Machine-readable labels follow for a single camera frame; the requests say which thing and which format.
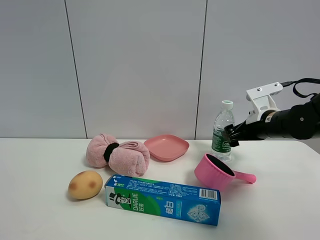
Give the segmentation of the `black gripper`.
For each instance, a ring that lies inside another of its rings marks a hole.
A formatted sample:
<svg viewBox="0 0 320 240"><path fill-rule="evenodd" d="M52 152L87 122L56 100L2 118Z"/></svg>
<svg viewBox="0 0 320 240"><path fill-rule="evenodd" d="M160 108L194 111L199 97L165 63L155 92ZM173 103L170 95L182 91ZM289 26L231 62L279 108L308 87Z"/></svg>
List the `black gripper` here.
<svg viewBox="0 0 320 240"><path fill-rule="evenodd" d="M263 126L265 124L265 117L262 117L259 121L246 124L246 121L234 126L230 124L224 128L224 132L228 137L228 143L230 147L234 148L239 146L239 141L260 141L265 140L263 135Z"/></svg>

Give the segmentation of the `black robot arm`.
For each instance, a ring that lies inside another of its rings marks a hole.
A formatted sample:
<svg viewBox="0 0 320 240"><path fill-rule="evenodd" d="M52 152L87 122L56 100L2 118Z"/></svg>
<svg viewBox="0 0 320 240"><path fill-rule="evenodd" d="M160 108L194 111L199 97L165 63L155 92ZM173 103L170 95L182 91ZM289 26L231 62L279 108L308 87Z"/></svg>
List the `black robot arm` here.
<svg viewBox="0 0 320 240"><path fill-rule="evenodd" d="M265 139L308 140L320 137L320 95L305 104L287 110L267 110L260 120L228 125L222 136L231 147L240 141L262 141Z"/></svg>

